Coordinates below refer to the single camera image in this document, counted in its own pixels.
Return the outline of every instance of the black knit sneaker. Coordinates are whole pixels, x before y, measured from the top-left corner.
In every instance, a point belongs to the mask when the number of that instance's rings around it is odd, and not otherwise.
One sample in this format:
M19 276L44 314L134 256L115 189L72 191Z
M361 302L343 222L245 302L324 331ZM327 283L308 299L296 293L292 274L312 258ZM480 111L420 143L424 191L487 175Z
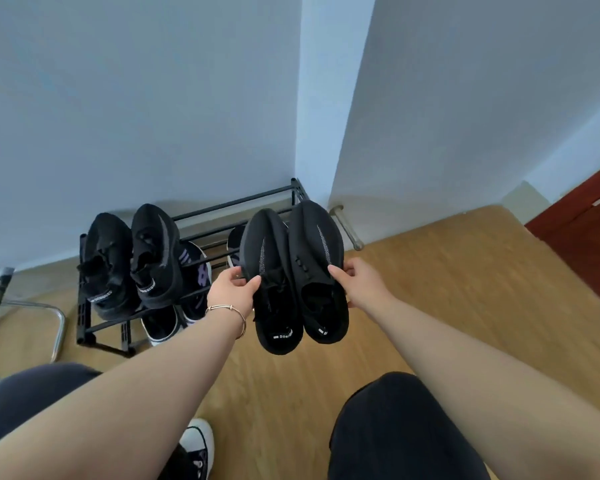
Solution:
M342 268L344 245L329 213L315 202L304 200L291 211L289 253L304 330L321 344L341 340L349 329L347 297L327 266Z
M183 292L178 257L184 248L176 223L163 209L145 203L134 215L131 234L134 243L131 277L144 306L173 305Z
M149 338L149 343L154 347L166 342L182 329L178 320L178 311L174 306L151 310L150 314L140 318L140 322Z
M204 318L207 311L208 288L211 286L211 263L195 265L196 261L206 259L207 255L193 242L183 242L182 245L184 250L178 259L184 277L184 293L190 294L207 288L207 291L180 302L185 322L192 325Z
M140 305L136 284L129 277L131 230L112 214L94 219L80 256L82 293L103 320L133 315Z
M216 453L214 434L209 423L200 418L192 419L180 438L180 445L193 462L196 476L191 480L207 480Z
M256 212L240 243L242 275L261 275L253 295L256 331L261 345L272 354L295 349L303 336L294 296L294 279L288 250L287 227L272 209Z
M242 234L244 234L244 225L234 227L229 233L229 238L226 240L226 250L240 249ZM236 251L226 257L229 267L240 266L240 252Z

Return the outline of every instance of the chair leg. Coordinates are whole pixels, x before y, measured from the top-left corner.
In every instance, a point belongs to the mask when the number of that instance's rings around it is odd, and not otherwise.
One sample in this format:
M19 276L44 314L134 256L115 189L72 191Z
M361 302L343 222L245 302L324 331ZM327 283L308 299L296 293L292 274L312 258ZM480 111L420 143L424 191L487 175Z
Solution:
M20 306L23 308L43 308L56 314L58 320L60 320L60 326L58 327L58 333L56 334L56 342L54 343L53 352L51 352L51 362L55 362L60 354L60 348L62 347L62 341L64 339L64 332L66 331L66 316L63 311L53 305L47 305L46 303L34 303L32 301L19 301L15 299L3 299L0 306Z

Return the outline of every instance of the black metal shoe rack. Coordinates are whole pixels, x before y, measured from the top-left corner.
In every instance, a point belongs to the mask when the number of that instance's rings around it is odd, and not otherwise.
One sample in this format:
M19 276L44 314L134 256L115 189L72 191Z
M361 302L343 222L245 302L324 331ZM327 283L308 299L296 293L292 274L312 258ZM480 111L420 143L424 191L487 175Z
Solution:
M244 203L244 202L256 200L256 199L259 199L262 197L267 197L269 195L279 194L279 193L288 192L288 191L291 191L291 207L287 207L286 209L282 209L282 210L278 211L279 214L286 214L291 211L291 209L293 208L293 206L296 203L298 203L299 201L308 199L306 193L304 192L304 188L303 188L302 184L296 178L292 178L291 184L287 185L286 187L280 187L277 189L270 190L268 192L251 195L249 197L241 198L238 200L232 200L231 202L222 203L219 205L213 205L211 207L207 207L206 209L200 209L200 210L195 210L193 212L188 212L186 214L181 214L179 216L174 217L173 220L181 221L183 219L200 216L200 215L206 214L208 212L213 212L215 210L225 209L227 207L231 207L232 205L238 205L240 203ZM211 230L204 231L204 232L201 232L198 234L184 237L180 241L181 242L195 241L197 239L209 237L213 234L231 231L234 227L245 225L245 224L247 224L247 222L248 221L245 220L245 221L240 221L240 222L235 222L235 223L232 223L229 225L225 225L222 227L217 227L215 229L211 229ZM84 242L85 242L86 238L87 238L87 234L80 235L80 256L82 256L82 249L84 247ZM226 244L226 239L217 241L217 242L212 242L210 244L206 244L206 245L200 246L200 247L202 250L207 250L207 249L217 248L224 244ZM237 251L238 251L237 249L231 249L228 251L224 251L220 254L208 256L205 259L200 259L199 261L196 261L195 263L192 264L192 266L197 266L202 263L214 261L218 258L223 258L223 257L229 256L230 254L233 254ZM227 267L227 266L228 266L228 264L226 263L225 260L223 260L222 262L213 264L212 268L217 269L217 268ZM103 323L99 323L97 325L91 325L91 304L86 298L83 297L83 293L81 293L83 284L84 284L84 277L82 276L82 274L80 274L79 290L78 290L78 325L77 325L77 330L76 330L76 341L77 341L78 345L81 345L83 347L90 347L92 349L104 350L105 352L122 355L123 357L133 357L133 355L136 354L137 347L140 346L141 344L145 343L146 339L133 341L133 339L131 337L131 320L136 320L140 317L143 317L143 316L151 313L151 310L147 309L147 308L143 308L138 313L136 313L130 317L120 318L120 319L116 319L116 320L110 320L110 321L106 321ZM202 288L200 290L197 290L197 291L194 291L187 295L184 295L183 297L181 297L178 300L177 303L174 303L174 304L178 305L183 300L192 298L193 296L199 295L200 293L206 293L209 290L209 288L210 287ZM181 321L181 325L183 327L186 327L187 324L186 324L186 322L184 322L184 320L182 320L182 316L180 316L180 315L178 315L178 316L179 316L179 320ZM119 349L99 343L98 338L96 336L96 332L98 332L100 330L104 330L105 328L108 328L108 327L111 327L114 325L120 325L120 329L121 329L122 344Z

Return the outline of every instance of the gold bracelet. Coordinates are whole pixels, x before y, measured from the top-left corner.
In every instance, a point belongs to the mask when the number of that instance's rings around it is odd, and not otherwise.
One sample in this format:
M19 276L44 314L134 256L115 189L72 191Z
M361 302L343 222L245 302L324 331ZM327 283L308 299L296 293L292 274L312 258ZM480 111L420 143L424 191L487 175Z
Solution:
M236 307L234 307L233 305L213 305L213 306L209 306L206 309L205 316L211 310L215 310L216 308L228 308L229 310L233 310L234 312L237 312L240 315L240 318L242 319L242 333L240 334L240 336L236 337L236 340L243 338L244 337L244 332L247 331L247 319L244 317L244 315L242 314L242 312L240 310L238 310Z

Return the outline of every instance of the wooden floor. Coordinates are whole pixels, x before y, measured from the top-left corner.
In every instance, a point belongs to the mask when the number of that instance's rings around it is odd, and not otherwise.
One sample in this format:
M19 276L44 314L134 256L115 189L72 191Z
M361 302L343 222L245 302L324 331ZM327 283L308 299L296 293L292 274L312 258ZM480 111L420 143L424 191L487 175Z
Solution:
M360 255L401 299L563 382L600 409L600 299L508 211L474 210L369 244ZM101 370L124 360L75 345L75 292L41 301L62 307L72 322L62 360ZM5 317L0 376L48 360L55 324L39 312ZM117 328L108 332L109 343L119 340ZM212 477L325 478L340 407L360 386L395 370L409 368L357 310L340 343L321 346L305 337L282 357L260 347L250 323L199 410L216 435Z

